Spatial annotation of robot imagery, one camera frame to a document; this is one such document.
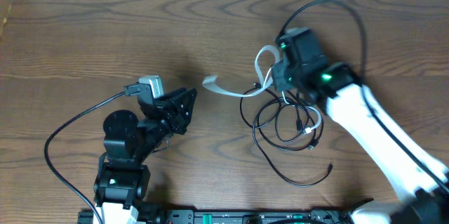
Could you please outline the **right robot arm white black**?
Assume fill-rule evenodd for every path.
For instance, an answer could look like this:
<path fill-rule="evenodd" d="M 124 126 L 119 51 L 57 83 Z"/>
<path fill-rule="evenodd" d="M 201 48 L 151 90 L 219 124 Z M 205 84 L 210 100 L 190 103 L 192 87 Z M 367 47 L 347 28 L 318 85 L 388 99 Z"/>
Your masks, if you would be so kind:
<path fill-rule="evenodd" d="M 276 38 L 276 90 L 296 88 L 342 126 L 378 165 L 399 203 L 371 200 L 349 211 L 351 223 L 447 223 L 448 167 L 423 150 L 382 108 L 344 62 L 331 65 L 306 27 Z"/>

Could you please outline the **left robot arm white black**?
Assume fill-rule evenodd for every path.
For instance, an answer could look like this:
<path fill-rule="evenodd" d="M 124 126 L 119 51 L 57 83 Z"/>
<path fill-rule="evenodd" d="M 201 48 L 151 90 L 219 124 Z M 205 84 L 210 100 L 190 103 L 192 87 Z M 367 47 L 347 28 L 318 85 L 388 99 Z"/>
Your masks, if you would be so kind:
<path fill-rule="evenodd" d="M 162 151 L 175 134 L 183 135 L 192 120 L 197 91 L 179 88 L 155 97 L 146 84 L 125 86 L 144 115 L 117 110 L 103 122 L 105 155 L 94 183 L 95 209 L 101 223 L 137 223 L 150 178 L 144 161 Z"/>

